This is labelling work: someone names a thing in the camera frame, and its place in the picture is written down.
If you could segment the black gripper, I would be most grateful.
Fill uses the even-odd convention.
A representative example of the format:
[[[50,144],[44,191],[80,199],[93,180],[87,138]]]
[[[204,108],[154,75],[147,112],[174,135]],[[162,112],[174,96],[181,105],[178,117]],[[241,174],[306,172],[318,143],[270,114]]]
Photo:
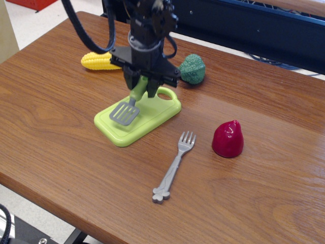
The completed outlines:
[[[129,90],[135,88],[140,76],[148,78],[148,98],[154,98],[158,88],[167,84],[176,87],[181,72],[164,54],[164,40],[149,47],[129,39],[128,46],[115,46],[110,51],[111,63],[120,66]]]

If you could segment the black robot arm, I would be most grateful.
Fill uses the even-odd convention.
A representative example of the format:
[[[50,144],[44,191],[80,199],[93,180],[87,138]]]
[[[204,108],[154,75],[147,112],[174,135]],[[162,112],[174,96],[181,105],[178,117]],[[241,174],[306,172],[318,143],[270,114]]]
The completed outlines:
[[[148,79],[146,91],[153,98],[158,88],[178,85],[181,72],[170,59],[177,44],[170,33],[177,28],[178,17],[171,1],[124,1],[130,18],[128,46],[115,46],[111,63],[122,68],[129,89],[134,89],[141,76]]]

